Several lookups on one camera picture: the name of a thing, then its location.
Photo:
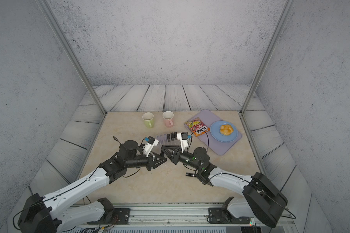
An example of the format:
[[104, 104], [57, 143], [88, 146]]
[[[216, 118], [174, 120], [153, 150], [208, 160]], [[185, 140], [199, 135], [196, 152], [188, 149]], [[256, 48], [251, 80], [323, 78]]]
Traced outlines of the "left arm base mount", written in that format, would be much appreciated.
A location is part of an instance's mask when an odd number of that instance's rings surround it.
[[98, 199], [98, 202], [103, 205], [104, 214], [97, 221], [97, 224], [128, 224], [130, 208], [116, 208], [107, 198]]

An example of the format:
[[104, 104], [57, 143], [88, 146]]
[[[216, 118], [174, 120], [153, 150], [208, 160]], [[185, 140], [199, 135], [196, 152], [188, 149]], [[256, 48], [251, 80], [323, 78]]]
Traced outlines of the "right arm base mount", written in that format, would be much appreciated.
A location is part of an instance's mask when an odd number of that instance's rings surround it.
[[208, 209], [207, 222], [210, 224], [251, 224], [250, 217], [234, 217], [228, 210], [227, 205], [234, 199], [229, 197], [222, 207], [211, 207]]

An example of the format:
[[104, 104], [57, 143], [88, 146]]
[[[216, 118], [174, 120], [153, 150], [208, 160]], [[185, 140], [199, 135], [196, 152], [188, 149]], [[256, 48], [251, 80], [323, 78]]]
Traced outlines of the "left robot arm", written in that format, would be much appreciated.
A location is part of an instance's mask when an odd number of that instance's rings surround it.
[[144, 141], [143, 144], [134, 140], [121, 143], [118, 152], [83, 178], [53, 193], [30, 196], [23, 210], [12, 218], [14, 228], [22, 233], [61, 233], [85, 222], [105, 223], [104, 218], [114, 213], [114, 206], [108, 199], [78, 208], [71, 206], [125, 176], [128, 168], [145, 167], [151, 171], [167, 161], [163, 155], [152, 152], [158, 143], [155, 138], [149, 136]]

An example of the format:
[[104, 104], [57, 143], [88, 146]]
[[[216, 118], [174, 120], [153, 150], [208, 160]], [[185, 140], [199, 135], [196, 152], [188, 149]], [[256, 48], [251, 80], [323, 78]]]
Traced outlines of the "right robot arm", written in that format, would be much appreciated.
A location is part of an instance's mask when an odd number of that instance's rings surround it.
[[243, 199], [229, 197], [222, 207], [212, 211], [211, 224], [237, 223], [241, 218], [254, 217], [265, 226], [275, 228], [286, 211], [285, 195], [262, 173], [253, 176], [225, 171], [210, 162], [205, 148], [190, 153], [180, 146], [162, 146], [161, 155], [173, 164], [182, 163], [195, 169], [195, 177], [204, 185], [222, 187], [243, 195]]

